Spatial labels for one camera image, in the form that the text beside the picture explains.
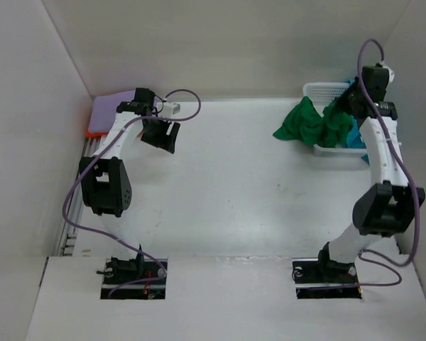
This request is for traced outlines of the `green t shirt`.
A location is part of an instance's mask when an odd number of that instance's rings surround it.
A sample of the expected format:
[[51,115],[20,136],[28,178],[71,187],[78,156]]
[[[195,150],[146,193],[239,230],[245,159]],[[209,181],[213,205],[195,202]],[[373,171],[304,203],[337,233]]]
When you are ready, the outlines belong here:
[[337,99],[318,113],[312,100],[304,96],[284,118],[273,137],[281,141],[301,141],[306,145],[335,148],[345,144],[353,127],[351,115],[337,109]]

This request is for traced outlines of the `lavender t shirt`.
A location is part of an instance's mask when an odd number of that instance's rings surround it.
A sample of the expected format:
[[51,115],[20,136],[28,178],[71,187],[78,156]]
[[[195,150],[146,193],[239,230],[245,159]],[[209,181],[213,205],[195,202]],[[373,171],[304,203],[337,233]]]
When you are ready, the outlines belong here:
[[92,113],[87,130],[92,133],[109,133],[114,124],[116,108],[122,102],[130,102],[134,98],[134,94],[134,90],[129,90],[97,96],[93,101]]

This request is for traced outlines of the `orange t shirt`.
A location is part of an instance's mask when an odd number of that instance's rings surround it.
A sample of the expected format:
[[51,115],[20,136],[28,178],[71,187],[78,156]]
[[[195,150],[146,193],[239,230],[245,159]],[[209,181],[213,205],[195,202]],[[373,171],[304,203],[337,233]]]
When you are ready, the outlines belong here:
[[86,130],[85,137],[88,139],[95,139],[95,138],[100,138],[102,136],[106,136],[107,134],[108,134],[107,132],[92,133],[89,130]]

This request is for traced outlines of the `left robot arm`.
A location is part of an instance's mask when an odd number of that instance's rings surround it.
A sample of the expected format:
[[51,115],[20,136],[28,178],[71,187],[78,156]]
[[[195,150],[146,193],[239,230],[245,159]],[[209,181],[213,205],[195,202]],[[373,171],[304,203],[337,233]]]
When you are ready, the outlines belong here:
[[156,104],[153,91],[137,88],[131,101],[117,106],[113,124],[99,148],[92,156],[81,158],[81,173],[99,158],[81,180],[83,202],[99,216],[104,231],[120,240],[125,238],[121,218],[133,197],[124,154],[137,138],[174,153],[180,124],[168,120],[179,111],[178,103],[164,99]]

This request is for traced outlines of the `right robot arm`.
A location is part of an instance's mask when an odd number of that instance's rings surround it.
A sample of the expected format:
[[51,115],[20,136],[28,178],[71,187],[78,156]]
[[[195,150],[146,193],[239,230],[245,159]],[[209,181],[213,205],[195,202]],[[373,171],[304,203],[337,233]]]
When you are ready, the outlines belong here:
[[390,82],[391,72],[383,63],[360,67],[354,83],[337,100],[338,108],[357,122],[366,146],[371,185],[354,204],[351,224],[319,252],[315,273],[323,281],[347,270],[367,247],[404,233],[420,220],[425,191],[410,182],[403,167],[398,114],[394,103],[384,100]]

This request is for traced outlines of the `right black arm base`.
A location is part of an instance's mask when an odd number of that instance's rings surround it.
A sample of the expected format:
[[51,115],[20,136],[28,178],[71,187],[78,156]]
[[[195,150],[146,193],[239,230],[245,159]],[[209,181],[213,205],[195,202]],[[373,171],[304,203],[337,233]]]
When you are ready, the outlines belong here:
[[297,299],[362,299],[354,263],[325,265],[318,259],[293,259]]

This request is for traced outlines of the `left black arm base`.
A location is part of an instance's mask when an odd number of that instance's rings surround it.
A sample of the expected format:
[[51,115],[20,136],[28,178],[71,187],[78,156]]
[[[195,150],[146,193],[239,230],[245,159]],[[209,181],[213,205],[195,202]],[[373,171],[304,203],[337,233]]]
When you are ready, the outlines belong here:
[[138,255],[135,259],[111,258],[103,270],[97,271],[102,278],[102,300],[164,300],[167,278],[159,278],[163,270],[154,261]]

